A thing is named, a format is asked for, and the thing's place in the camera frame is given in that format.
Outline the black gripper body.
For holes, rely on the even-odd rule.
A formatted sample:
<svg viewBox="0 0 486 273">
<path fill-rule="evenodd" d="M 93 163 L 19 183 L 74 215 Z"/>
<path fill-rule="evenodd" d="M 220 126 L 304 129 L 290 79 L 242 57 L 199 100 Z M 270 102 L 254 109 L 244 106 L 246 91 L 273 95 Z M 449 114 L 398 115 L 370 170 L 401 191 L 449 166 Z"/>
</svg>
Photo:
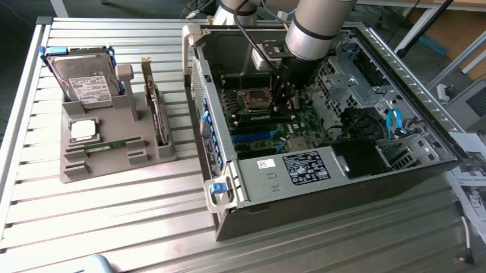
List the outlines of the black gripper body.
<svg viewBox="0 0 486 273">
<path fill-rule="evenodd" d="M 278 68 L 277 86 L 290 83 L 296 88 L 302 88 L 313 79 L 324 58 L 317 60 L 304 60 L 298 57 L 284 58 Z"/>
</svg>

